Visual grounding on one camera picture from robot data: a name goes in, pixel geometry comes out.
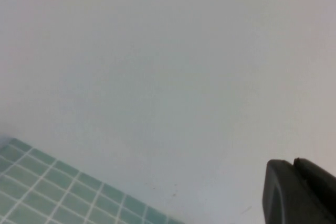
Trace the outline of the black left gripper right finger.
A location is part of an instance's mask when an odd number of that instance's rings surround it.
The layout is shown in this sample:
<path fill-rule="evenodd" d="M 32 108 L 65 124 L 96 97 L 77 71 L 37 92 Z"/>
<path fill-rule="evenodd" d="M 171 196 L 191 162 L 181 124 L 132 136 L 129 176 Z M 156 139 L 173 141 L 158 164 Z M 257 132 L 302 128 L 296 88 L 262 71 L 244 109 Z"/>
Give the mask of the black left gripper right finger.
<path fill-rule="evenodd" d="M 335 223 L 335 176 L 315 163 L 293 163 L 298 188 L 293 193 L 293 223 Z"/>

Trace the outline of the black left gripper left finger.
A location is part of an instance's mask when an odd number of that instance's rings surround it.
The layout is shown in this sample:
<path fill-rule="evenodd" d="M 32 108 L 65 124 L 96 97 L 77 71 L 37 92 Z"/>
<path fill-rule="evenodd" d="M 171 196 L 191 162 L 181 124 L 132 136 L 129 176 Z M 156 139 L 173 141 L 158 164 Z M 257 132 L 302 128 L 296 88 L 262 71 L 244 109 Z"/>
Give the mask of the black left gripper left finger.
<path fill-rule="evenodd" d="M 268 161 L 262 195 L 265 223 L 293 223 L 293 193 L 298 181 L 293 163 Z"/>

